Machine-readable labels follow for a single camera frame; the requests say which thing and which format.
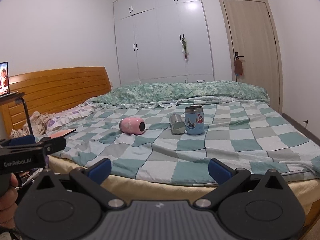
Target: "white wardrobe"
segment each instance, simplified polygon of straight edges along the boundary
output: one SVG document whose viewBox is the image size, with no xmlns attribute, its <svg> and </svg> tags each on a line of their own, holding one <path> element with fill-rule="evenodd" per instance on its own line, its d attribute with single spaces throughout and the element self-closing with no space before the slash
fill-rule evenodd
<svg viewBox="0 0 320 240">
<path fill-rule="evenodd" d="M 213 81 L 201 0 L 118 0 L 114 16 L 121 85 Z"/>
</svg>

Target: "finger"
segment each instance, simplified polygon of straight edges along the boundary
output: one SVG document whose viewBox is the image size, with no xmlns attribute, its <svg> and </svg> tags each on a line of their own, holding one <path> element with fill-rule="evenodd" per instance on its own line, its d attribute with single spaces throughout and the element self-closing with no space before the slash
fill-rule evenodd
<svg viewBox="0 0 320 240">
<path fill-rule="evenodd" d="M 9 229 L 13 229 L 15 226 L 14 220 L 11 219 L 8 222 L 5 223 L 1 223 L 0 226 L 4 227 L 4 228 L 9 228 Z"/>
<path fill-rule="evenodd" d="M 0 197 L 0 210 L 4 210 L 12 206 L 17 198 L 17 190 L 14 187 L 10 187 L 8 191 L 2 197 Z"/>
<path fill-rule="evenodd" d="M 19 185 L 16 175 L 14 175 L 13 173 L 11 173 L 10 184 L 13 187 L 17 187 Z"/>
<path fill-rule="evenodd" d="M 14 203 L 11 207 L 0 212 L 0 224 L 6 223 L 13 219 L 18 205 Z"/>
</svg>

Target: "pink thermos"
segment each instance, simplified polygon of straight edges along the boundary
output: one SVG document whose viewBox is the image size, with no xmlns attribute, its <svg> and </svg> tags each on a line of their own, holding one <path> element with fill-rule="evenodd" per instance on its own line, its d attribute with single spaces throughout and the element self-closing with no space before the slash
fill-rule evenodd
<svg viewBox="0 0 320 240">
<path fill-rule="evenodd" d="M 145 128 L 144 120 L 139 117 L 126 117 L 119 123 L 120 131 L 128 134 L 143 134 Z"/>
</svg>

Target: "laptop screen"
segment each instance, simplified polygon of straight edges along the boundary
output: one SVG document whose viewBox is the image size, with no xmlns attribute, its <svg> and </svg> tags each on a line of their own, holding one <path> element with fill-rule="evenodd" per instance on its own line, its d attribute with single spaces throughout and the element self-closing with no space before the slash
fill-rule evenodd
<svg viewBox="0 0 320 240">
<path fill-rule="evenodd" d="M 0 63 L 0 95 L 10 93 L 9 77 L 8 77 L 8 63 Z"/>
</svg>

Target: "wooden bed frame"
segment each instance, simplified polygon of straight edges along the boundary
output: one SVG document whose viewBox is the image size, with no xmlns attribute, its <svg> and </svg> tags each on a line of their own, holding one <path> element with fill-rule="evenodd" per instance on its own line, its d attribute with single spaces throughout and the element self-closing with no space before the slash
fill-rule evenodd
<svg viewBox="0 0 320 240">
<path fill-rule="evenodd" d="M 9 77 L 10 91 L 24 92 L 29 115 L 58 113 L 85 100 L 106 94 L 111 86 L 105 67 L 50 69 Z M 23 106 L 14 102 L 1 106 L 7 135 L 26 123 Z"/>
</svg>

